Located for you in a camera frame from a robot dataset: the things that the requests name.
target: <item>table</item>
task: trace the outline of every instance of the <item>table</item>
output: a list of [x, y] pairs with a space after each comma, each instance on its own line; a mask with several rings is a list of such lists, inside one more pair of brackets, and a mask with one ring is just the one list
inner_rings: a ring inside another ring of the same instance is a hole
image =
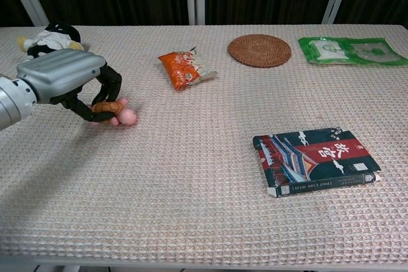
[[[91, 127], [59, 106], [0, 133], [0, 260], [256, 269], [408, 269], [408, 70], [313, 66], [304, 36], [385, 37], [398, 25], [78, 26], [123, 77], [135, 127]], [[0, 29], [0, 71], [25, 55]], [[233, 60], [228, 43], [282, 38], [271, 69]], [[196, 47], [216, 80], [173, 90], [158, 57]], [[90, 103], [99, 89], [86, 85]], [[266, 193], [252, 137], [341, 126], [382, 167], [380, 182], [291, 197]]]

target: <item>snack bag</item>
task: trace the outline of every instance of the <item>snack bag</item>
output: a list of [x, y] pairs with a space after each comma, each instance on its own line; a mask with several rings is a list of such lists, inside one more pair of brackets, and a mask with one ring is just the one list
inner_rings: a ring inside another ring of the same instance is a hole
[[299, 45], [307, 61], [313, 64], [408, 64], [384, 38], [301, 38]]
[[215, 78], [216, 71], [209, 71], [195, 48], [188, 52], [172, 52], [162, 55], [159, 60], [166, 68], [174, 89], [183, 90], [188, 85]]

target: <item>woven coaster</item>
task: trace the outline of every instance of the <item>woven coaster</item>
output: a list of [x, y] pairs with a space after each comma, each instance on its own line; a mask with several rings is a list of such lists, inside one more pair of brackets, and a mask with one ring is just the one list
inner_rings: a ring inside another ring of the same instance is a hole
[[228, 52], [242, 64], [261, 68], [282, 65], [292, 55], [285, 41], [265, 34], [240, 36], [228, 45]]

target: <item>pink toy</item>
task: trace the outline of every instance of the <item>pink toy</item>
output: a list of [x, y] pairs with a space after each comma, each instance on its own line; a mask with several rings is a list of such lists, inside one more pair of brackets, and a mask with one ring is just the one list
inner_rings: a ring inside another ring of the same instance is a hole
[[137, 116], [135, 111], [126, 108], [127, 103], [128, 100], [125, 98], [121, 98], [115, 102], [100, 102], [92, 107], [92, 111], [94, 113], [102, 113], [104, 111], [115, 113], [116, 116], [108, 121], [112, 125], [134, 125], [137, 122]]

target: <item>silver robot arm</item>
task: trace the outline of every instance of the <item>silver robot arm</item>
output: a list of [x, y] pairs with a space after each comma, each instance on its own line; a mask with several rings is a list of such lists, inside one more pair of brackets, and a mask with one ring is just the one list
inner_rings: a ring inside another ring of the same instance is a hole
[[92, 105], [115, 101], [122, 77], [99, 55], [62, 49], [19, 64], [15, 80], [0, 77], [0, 130], [31, 115], [36, 103], [61, 103], [87, 121], [112, 118], [115, 114], [93, 113], [78, 99], [82, 87], [94, 78], [101, 83], [101, 90]]

